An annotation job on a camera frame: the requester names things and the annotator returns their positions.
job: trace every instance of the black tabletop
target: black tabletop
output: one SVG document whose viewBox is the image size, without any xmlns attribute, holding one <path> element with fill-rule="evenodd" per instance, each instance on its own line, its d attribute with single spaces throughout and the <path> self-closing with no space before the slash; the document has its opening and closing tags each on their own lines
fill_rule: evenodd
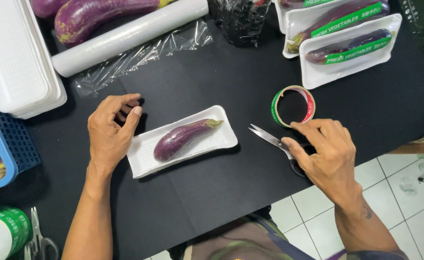
<svg viewBox="0 0 424 260">
<path fill-rule="evenodd" d="M 247 127 L 294 137 L 275 123 L 273 96 L 301 85 L 299 60 L 281 52 L 272 6 L 258 49 L 234 48 L 206 17 L 214 43 L 141 66 L 99 92 L 26 121 L 42 165 L 0 189 L 0 204 L 36 206 L 44 236 L 62 249 L 89 160 L 87 118 L 108 95 L 139 92 L 144 116 L 137 133 L 153 130 L 210 106 L 221 105 L 239 144 L 133 179 L 126 158 L 111 183 L 115 258 L 140 260 L 272 204 L 311 185 L 295 175 L 286 155 Z M 356 165 L 424 135 L 424 62 L 406 24 L 392 58 L 312 90 L 315 118 L 333 118 L 350 130 Z"/>
</svg>

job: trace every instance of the hand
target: hand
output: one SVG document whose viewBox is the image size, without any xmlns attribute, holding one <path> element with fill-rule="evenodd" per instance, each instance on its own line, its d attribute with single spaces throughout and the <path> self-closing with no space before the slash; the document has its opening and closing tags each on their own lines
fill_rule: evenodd
<svg viewBox="0 0 424 260">
<path fill-rule="evenodd" d="M 88 118 L 91 162 L 97 168 L 112 173 L 127 154 L 142 112 L 139 99 L 140 94 L 106 97 Z M 125 122 L 123 127 L 114 121 L 115 117 Z"/>
<path fill-rule="evenodd" d="M 331 119 L 292 122 L 291 127 L 307 137 L 317 150 L 309 156 L 296 140 L 288 137 L 281 140 L 313 184 L 337 205 L 355 200 L 362 188 L 354 179 L 356 148 L 347 128 Z"/>
</svg>

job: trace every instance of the blue plastic basket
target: blue plastic basket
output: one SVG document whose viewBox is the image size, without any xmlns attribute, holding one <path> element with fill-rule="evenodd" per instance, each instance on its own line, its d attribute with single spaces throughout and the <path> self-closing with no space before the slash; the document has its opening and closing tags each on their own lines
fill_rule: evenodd
<svg viewBox="0 0 424 260">
<path fill-rule="evenodd" d="M 6 167 L 0 188 L 12 182 L 18 173 L 41 163 L 39 154 L 20 119 L 0 112 L 0 157 Z"/>
</svg>

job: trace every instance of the tattoo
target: tattoo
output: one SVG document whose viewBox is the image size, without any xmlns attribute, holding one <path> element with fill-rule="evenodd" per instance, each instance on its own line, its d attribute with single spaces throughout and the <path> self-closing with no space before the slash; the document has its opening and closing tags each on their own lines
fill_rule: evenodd
<svg viewBox="0 0 424 260">
<path fill-rule="evenodd" d="M 367 202 L 363 203 L 363 208 L 361 209 L 360 216 L 365 216 L 365 218 L 370 219 L 372 216 L 372 209 L 369 207 Z"/>
</svg>

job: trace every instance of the person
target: person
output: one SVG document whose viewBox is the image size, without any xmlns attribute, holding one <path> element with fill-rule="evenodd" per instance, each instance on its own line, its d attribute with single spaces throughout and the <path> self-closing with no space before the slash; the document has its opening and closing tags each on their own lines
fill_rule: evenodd
<svg viewBox="0 0 424 260">
<path fill-rule="evenodd" d="M 91 159 L 63 260 L 113 258 L 111 175 L 126 156 L 139 123 L 142 113 L 139 98 L 139 94 L 109 96 L 88 118 Z M 124 126 L 119 126 L 115 118 L 125 122 Z M 354 179 L 356 148 L 348 130 L 339 121 L 330 119 L 291 123 L 291 127 L 305 135 L 316 149 L 309 156 L 296 140 L 282 139 L 308 178 L 334 203 L 336 226 L 347 259 L 407 260 Z M 272 222 L 268 208 L 179 245 L 170 253 L 172 258 L 184 260 L 313 259 L 287 241 Z"/>
</svg>

